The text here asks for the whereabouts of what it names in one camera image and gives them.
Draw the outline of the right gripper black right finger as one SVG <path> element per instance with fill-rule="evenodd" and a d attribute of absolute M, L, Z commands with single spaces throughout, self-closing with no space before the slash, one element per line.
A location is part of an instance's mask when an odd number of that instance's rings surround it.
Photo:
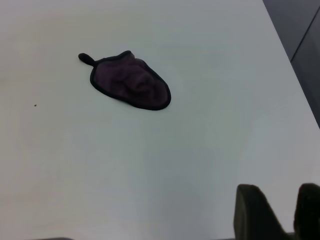
<path fill-rule="evenodd" d="M 293 228 L 297 240 L 320 239 L 320 186 L 304 183 L 300 186 Z"/>

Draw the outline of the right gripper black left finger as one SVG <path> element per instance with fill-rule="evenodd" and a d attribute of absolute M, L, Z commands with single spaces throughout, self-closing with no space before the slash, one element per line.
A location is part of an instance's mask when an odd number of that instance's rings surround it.
<path fill-rule="evenodd" d="M 236 189 L 233 229 L 236 240 L 289 240 L 264 193 L 255 185 Z"/>

